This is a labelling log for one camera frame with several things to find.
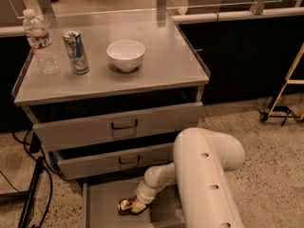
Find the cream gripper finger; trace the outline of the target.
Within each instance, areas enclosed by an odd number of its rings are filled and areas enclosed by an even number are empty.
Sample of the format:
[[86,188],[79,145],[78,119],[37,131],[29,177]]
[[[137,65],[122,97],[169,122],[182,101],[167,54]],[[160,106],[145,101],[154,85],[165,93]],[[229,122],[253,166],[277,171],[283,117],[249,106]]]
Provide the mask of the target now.
[[146,208],[146,205],[144,203],[141,203],[139,201],[135,202],[131,208],[131,213],[138,215],[139,213],[143,212]]

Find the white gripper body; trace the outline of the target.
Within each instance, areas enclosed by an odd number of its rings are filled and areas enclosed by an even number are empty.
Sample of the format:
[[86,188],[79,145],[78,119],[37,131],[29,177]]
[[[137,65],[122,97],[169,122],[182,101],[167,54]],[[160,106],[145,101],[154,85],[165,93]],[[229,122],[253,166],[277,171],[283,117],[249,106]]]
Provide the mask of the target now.
[[139,202],[143,204],[149,204],[157,196],[157,190],[149,187],[143,181],[141,181],[136,188],[135,195]]

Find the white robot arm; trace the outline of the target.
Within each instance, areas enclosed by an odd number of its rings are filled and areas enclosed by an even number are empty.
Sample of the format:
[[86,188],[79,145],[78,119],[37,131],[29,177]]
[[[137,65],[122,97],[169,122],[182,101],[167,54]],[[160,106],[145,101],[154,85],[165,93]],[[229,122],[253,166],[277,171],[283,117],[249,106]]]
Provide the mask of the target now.
[[174,142],[173,157],[173,162],[152,166],[144,173],[133,210],[140,211],[175,181],[187,228],[244,228],[225,178],[227,171],[244,162],[239,140],[203,128],[187,128]]

